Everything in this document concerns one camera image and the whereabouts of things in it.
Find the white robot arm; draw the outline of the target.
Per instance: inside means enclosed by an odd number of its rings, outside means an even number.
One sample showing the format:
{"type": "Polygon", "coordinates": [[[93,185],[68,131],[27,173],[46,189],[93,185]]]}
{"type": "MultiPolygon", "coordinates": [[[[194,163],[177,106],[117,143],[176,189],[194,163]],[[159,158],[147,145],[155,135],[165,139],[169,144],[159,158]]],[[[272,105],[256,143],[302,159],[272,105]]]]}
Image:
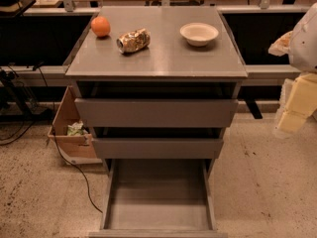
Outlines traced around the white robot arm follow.
{"type": "Polygon", "coordinates": [[[288,55],[290,65],[301,71],[294,80],[286,80],[281,91],[285,103],[278,109],[274,135],[287,138],[317,110],[317,3],[268,52],[279,57],[288,55]]]}

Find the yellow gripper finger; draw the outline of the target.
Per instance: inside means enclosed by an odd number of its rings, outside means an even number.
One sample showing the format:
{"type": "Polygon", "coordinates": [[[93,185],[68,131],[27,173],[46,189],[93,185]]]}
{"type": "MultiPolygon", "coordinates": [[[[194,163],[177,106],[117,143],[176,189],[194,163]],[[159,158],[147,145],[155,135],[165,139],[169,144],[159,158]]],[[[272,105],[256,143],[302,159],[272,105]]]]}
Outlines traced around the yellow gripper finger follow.
{"type": "Polygon", "coordinates": [[[287,79],[281,90],[273,134],[288,138],[295,134],[317,110],[317,74],[302,73],[287,79]]]}

